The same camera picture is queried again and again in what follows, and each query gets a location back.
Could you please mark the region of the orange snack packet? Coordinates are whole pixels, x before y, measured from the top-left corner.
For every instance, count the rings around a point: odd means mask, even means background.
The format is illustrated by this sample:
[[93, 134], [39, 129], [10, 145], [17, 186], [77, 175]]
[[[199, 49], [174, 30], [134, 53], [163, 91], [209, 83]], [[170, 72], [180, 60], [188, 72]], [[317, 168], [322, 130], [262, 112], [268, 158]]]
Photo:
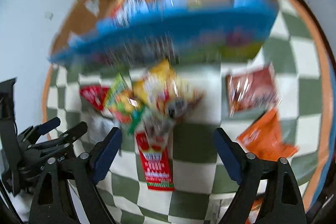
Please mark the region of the orange snack packet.
[[272, 108], [250, 125], [236, 140], [259, 159], [277, 161], [298, 152], [298, 147], [282, 141], [277, 109]]

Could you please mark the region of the panda snack packet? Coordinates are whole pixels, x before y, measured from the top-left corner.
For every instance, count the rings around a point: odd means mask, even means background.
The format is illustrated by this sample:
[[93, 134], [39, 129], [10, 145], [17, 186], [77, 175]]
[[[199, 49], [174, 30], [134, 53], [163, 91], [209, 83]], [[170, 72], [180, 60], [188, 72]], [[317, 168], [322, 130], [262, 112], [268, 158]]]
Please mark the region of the panda snack packet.
[[171, 119], [180, 119], [204, 98], [205, 91], [180, 80], [169, 80], [156, 96], [155, 107]]

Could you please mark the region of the red triangular chocolate packet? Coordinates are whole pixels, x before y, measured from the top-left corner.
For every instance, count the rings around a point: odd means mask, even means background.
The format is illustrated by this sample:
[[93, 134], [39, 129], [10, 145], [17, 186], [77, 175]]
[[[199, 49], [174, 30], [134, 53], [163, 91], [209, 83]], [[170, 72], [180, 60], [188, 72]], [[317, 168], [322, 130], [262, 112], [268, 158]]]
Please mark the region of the red triangular chocolate packet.
[[101, 85], [87, 85], [80, 88], [80, 95], [97, 111], [104, 110], [104, 101], [109, 87]]

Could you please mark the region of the red long snack packet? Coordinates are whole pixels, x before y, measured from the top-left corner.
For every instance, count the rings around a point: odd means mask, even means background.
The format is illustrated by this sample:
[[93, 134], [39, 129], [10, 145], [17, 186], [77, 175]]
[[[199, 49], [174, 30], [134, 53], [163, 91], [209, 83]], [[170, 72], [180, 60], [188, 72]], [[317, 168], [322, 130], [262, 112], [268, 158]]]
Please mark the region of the red long snack packet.
[[167, 148], [161, 148], [156, 144], [151, 145], [144, 131], [136, 133], [135, 139], [147, 188], [149, 190], [173, 192], [175, 187]]

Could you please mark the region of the white wipes packet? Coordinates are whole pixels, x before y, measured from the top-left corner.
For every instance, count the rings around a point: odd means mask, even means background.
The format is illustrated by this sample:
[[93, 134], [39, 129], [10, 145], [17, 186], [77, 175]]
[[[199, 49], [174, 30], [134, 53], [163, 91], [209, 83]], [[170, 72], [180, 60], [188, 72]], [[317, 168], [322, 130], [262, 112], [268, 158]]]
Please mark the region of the white wipes packet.
[[93, 144], [103, 141], [113, 127], [120, 127], [118, 121], [99, 114], [92, 114], [87, 125], [89, 141]]

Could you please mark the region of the blue milk cardboard box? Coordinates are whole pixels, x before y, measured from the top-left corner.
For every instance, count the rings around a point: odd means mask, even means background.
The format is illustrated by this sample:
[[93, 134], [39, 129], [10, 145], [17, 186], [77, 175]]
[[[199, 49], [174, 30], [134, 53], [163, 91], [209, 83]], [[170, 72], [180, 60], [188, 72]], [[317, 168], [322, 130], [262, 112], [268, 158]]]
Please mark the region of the blue milk cardboard box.
[[50, 62], [92, 69], [167, 58], [241, 62], [256, 56], [277, 0], [78, 0], [56, 36]]

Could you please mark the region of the yellow snack packet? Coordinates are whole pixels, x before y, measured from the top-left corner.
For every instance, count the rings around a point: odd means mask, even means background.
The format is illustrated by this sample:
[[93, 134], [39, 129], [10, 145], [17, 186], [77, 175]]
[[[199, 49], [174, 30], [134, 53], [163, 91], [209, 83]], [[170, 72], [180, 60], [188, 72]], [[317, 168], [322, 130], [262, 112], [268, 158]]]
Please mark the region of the yellow snack packet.
[[142, 77], [132, 83], [134, 95], [152, 110], [159, 112], [155, 107], [157, 93], [169, 80], [180, 80], [167, 59], [149, 69]]

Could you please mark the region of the dark red snack packet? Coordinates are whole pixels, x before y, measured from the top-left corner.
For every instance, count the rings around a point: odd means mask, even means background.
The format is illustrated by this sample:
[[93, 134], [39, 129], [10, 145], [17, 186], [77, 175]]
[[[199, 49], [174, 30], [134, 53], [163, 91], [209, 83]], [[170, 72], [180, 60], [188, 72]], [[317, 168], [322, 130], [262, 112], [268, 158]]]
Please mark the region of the dark red snack packet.
[[277, 90], [273, 64], [249, 70], [244, 73], [229, 73], [225, 77], [228, 99], [228, 115], [264, 107], [277, 106], [280, 96]]

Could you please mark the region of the green bubble gum candy bag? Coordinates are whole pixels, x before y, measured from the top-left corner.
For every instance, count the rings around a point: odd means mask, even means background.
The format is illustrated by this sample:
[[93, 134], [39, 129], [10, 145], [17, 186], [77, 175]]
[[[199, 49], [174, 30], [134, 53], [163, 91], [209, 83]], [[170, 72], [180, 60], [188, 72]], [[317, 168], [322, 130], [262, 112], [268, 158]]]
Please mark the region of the green bubble gum candy bag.
[[145, 106], [135, 97], [122, 75], [118, 74], [107, 91], [104, 108], [120, 123], [122, 130], [133, 135]]

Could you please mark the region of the green white checkered cloth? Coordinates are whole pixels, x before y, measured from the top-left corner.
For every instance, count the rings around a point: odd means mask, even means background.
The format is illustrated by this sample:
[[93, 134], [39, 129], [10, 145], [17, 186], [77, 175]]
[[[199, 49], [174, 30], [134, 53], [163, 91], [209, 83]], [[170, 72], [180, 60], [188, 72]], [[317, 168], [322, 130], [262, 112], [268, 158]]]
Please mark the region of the green white checkered cloth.
[[230, 180], [214, 147], [214, 129], [222, 127], [236, 139], [265, 111], [264, 107], [228, 115], [225, 77], [273, 64], [280, 103], [282, 139], [298, 147], [289, 158], [305, 206], [319, 195], [331, 160], [335, 87], [326, 52], [312, 21], [295, 0], [278, 0], [280, 10], [257, 56], [244, 63], [200, 60], [177, 63], [175, 71], [205, 97], [169, 140], [173, 192], [149, 190], [138, 147], [129, 135], [98, 191], [118, 223], [209, 223], [213, 203], [232, 200], [238, 186]]

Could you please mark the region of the white cow milk candy packet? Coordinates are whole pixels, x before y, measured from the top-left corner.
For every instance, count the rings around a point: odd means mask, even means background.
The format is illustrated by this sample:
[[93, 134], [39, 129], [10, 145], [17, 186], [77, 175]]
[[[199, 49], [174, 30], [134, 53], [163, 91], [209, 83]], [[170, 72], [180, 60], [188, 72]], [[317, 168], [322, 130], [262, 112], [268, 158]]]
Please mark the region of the white cow milk candy packet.
[[142, 123], [147, 136], [150, 138], [164, 137], [175, 126], [174, 120], [151, 110], [146, 110], [142, 115]]

